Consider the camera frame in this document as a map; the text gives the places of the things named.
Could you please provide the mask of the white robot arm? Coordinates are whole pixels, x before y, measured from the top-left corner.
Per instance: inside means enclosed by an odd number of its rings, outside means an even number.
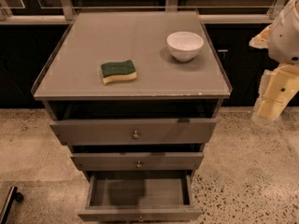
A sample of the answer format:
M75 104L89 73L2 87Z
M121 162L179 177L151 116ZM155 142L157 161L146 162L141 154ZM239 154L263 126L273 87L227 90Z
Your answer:
M267 123L276 120L299 92L299 0L290 0L249 45L268 49L268 56L278 62L276 69L263 72L253 107L253 120Z

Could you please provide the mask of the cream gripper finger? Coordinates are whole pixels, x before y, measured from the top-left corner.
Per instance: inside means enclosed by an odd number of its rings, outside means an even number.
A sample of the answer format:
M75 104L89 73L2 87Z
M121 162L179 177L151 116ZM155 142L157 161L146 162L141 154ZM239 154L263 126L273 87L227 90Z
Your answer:
M250 40L249 45L256 49L267 49L270 28L270 25L265 27L260 33Z

